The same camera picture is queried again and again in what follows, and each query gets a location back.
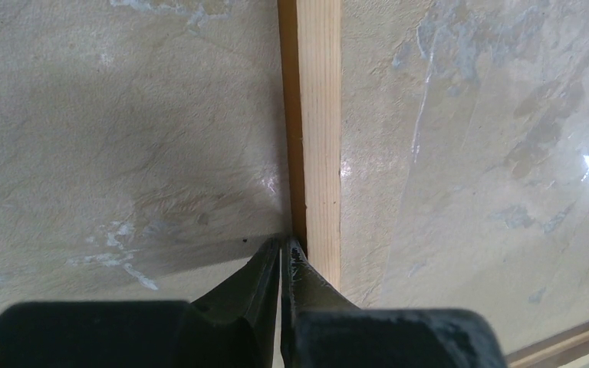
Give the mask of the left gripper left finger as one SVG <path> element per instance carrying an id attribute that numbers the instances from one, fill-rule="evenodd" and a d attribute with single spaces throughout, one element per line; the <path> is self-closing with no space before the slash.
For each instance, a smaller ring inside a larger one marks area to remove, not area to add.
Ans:
<path id="1" fill-rule="evenodd" d="M 35 301 L 0 314 L 0 367 L 270 367 L 279 245 L 195 301 Z"/>

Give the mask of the clear acrylic sheet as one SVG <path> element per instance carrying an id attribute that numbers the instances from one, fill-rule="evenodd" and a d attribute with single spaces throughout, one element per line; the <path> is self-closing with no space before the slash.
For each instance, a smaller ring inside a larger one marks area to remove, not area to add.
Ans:
<path id="1" fill-rule="evenodd" d="M 589 321 L 589 1 L 434 1 L 382 307 L 518 350 Z"/>

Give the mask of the brown wooden picture frame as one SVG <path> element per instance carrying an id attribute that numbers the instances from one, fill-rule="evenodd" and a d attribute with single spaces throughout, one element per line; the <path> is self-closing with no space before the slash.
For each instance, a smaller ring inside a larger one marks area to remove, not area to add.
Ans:
<path id="1" fill-rule="evenodd" d="M 281 2 L 296 231 L 311 263 L 354 304 L 379 299 L 410 170 L 425 66 L 416 28 L 434 1 Z M 589 343 L 589 321 L 507 352 L 549 366 Z"/>

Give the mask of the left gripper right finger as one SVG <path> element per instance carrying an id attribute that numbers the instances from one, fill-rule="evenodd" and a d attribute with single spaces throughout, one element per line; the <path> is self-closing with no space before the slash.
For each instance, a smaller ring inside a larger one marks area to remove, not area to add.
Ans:
<path id="1" fill-rule="evenodd" d="M 286 367 L 505 367 L 493 329 L 470 310 L 360 309 L 307 260 L 281 248 L 281 356 Z"/>

